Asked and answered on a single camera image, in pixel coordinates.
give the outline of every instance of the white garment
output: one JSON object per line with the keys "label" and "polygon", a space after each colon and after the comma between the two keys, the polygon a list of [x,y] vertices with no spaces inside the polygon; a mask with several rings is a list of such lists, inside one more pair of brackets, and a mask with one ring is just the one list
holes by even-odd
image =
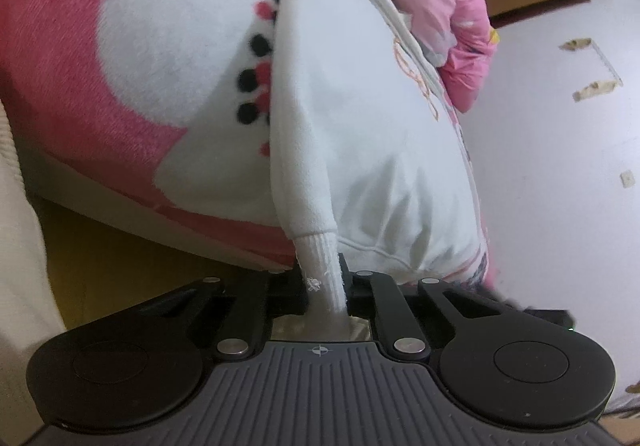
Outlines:
{"label": "white garment", "polygon": [[21,444],[42,426],[25,372],[40,344],[65,330],[46,272],[38,219],[24,196],[0,104],[0,444]]}
{"label": "white garment", "polygon": [[390,0],[281,0],[273,65],[278,220],[322,285],[296,337],[347,339],[338,250],[399,282],[455,273],[482,247],[473,179]]}

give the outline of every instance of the gray ribbed panel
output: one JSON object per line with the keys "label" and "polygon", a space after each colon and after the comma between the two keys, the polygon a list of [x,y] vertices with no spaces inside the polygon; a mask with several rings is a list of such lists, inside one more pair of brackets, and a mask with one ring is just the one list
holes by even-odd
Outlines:
{"label": "gray ribbed panel", "polygon": [[466,415],[420,365],[372,342],[269,342],[253,360],[217,367],[197,397],[147,429],[111,436],[46,428],[30,446],[613,446],[595,424],[525,434]]}

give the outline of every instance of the yellow patch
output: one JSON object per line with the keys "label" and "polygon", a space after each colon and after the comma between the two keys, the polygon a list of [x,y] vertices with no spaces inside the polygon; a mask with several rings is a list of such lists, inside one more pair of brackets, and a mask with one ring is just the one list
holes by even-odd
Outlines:
{"label": "yellow patch", "polygon": [[500,42],[500,35],[498,35],[496,30],[491,28],[489,32],[489,44],[497,44],[498,42]]}

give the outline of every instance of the orange embroidery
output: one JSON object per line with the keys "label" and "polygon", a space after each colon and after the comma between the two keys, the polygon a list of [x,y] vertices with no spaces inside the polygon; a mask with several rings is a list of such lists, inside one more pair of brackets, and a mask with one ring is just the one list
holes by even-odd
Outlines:
{"label": "orange embroidery", "polygon": [[418,84],[418,88],[420,89],[422,96],[424,96],[424,99],[426,99],[427,103],[429,104],[431,114],[433,114],[433,117],[436,119],[436,121],[438,121],[440,115],[438,114],[438,110],[433,104],[433,100],[431,100],[431,91],[429,90],[429,87],[427,87],[427,84],[424,82],[422,76],[416,73],[411,68],[409,63],[404,59],[404,56],[402,55],[403,52],[404,51],[402,50],[400,41],[397,37],[394,38],[394,55],[396,57],[396,62],[398,62],[398,67],[403,73],[405,73],[409,78],[411,78],[413,81],[415,81],[415,83]]}

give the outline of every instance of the wooden floor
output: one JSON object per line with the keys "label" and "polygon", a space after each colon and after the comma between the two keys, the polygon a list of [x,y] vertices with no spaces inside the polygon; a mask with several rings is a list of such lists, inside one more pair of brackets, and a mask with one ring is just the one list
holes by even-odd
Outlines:
{"label": "wooden floor", "polygon": [[121,232],[42,199],[32,200],[47,246],[49,280],[67,328],[203,277],[242,269]]}

